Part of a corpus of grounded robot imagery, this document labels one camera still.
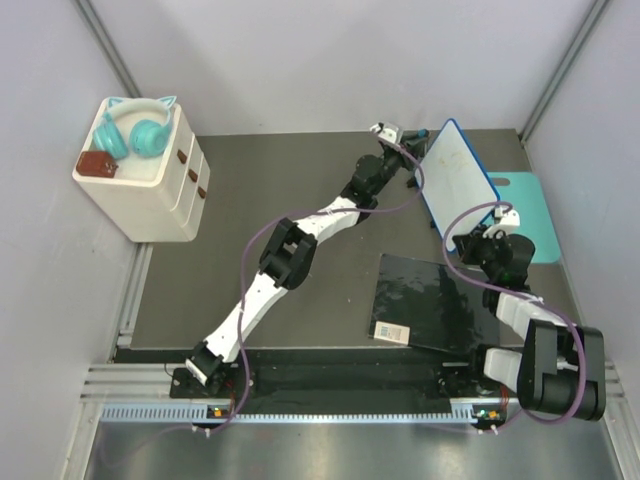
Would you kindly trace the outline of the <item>blue framed whiteboard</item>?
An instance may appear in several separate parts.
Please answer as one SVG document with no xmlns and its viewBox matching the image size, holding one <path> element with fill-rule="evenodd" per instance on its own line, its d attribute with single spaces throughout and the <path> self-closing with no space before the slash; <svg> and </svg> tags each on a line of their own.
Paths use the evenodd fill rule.
<svg viewBox="0 0 640 480">
<path fill-rule="evenodd" d="M 448 119 L 421 161 L 424 202 L 440 234 L 455 218 L 500 199 L 488 173 L 455 119 Z"/>
</svg>

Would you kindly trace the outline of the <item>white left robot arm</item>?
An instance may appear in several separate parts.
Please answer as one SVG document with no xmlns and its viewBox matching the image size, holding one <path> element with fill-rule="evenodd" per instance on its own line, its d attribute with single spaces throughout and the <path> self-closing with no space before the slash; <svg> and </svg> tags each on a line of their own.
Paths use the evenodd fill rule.
<svg viewBox="0 0 640 480">
<path fill-rule="evenodd" d="M 418 157 L 426 152 L 429 132 L 401 133 L 383 124 L 374 126 L 379 156 L 364 155 L 356 162 L 351 179 L 326 207 L 305 217 L 283 217 L 273 229 L 259 257 L 258 271 L 250 284 L 241 280 L 241 298 L 225 320 L 187 357 L 192 384 L 205 396 L 216 396 L 226 387 L 223 369 L 240 354 L 244 341 L 268 310 L 306 280 L 317 247 L 337 233 L 364 221 L 377 208 L 378 194 L 401 170 L 424 173 Z"/>
</svg>

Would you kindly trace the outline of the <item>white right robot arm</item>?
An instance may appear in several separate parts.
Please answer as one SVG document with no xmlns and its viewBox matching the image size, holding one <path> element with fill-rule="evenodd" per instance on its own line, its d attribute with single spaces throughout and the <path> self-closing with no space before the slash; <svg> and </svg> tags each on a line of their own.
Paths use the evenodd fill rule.
<svg viewBox="0 0 640 480">
<path fill-rule="evenodd" d="M 524 340 L 521 350 L 486 347 L 467 370 L 469 388 L 487 396 L 502 384 L 527 412 L 598 421 L 606 409 L 604 337 L 600 330 L 568 324 L 544 307 L 529 285 L 534 242 L 519 234 L 489 236 L 486 226 L 453 243 L 465 265 L 487 277 L 483 306 Z"/>
</svg>

